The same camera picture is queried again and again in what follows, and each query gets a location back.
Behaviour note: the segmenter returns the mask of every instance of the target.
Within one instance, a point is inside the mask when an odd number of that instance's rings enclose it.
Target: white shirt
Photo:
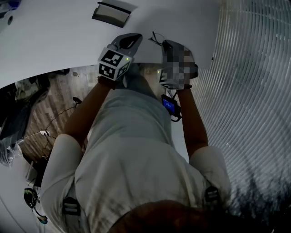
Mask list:
[[[74,138],[57,137],[42,182],[42,206],[59,226],[62,200],[74,181],[91,232],[106,233],[144,203],[201,207],[206,180],[228,200],[230,181],[219,149],[201,148],[188,164],[173,148],[167,110],[151,97],[115,90],[96,117],[83,157]]]

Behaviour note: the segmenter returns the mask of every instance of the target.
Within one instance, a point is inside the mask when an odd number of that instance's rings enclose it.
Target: wooden floor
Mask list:
[[[165,93],[165,90],[158,85],[156,78],[156,71],[159,68],[158,64],[140,65],[141,74],[149,82],[157,97]],[[28,162],[38,162],[42,156],[49,155],[55,141],[54,138],[61,133],[66,119],[74,111],[73,97],[83,100],[96,85],[97,77],[97,66],[71,68],[66,76],[50,74],[51,87],[48,96],[32,110],[24,142],[20,144]],[[46,129],[49,131],[50,137],[39,133]]]

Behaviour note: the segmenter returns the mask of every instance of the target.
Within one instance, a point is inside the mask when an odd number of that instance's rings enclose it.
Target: corrugated surface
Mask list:
[[[211,68],[200,70],[192,91],[234,186],[248,168],[266,188],[290,167],[290,79],[290,2],[222,1]]]

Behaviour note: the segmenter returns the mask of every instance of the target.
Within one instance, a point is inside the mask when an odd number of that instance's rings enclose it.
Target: blue display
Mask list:
[[[163,99],[163,105],[169,109],[172,113],[175,112],[175,105],[172,104],[171,102],[168,102],[167,100]]]

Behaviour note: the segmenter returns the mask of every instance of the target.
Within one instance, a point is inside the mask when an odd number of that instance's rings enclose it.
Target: shirt sleeve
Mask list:
[[[224,203],[230,200],[231,183],[227,174],[226,163],[219,148],[200,148],[191,156],[189,163],[197,169],[211,185],[218,189]]]
[[[60,226],[62,200],[82,159],[79,143],[71,136],[57,137],[41,184],[41,205],[48,219]]]

